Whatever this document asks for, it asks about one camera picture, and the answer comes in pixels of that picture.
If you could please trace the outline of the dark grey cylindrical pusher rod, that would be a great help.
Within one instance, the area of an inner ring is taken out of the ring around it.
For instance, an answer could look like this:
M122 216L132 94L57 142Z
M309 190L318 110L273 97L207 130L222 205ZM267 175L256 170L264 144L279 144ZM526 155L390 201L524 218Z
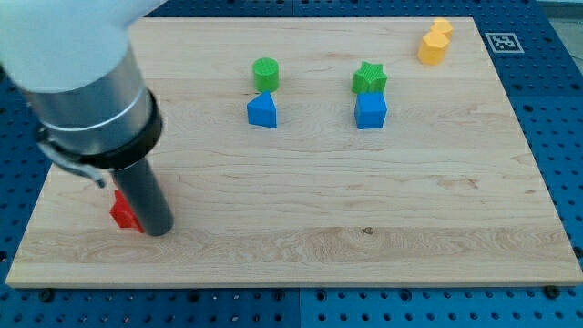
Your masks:
M173 214L147 159L112 170L111 175L147 235L161 236L171 230Z

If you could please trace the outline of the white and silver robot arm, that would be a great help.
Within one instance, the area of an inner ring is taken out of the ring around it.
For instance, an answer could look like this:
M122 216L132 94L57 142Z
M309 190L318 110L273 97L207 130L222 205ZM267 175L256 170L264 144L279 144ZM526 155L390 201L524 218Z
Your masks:
M159 0L1 4L1 65L35 111L36 143L62 170L104 187L106 169L150 236L173 215L146 159L163 126L128 29Z

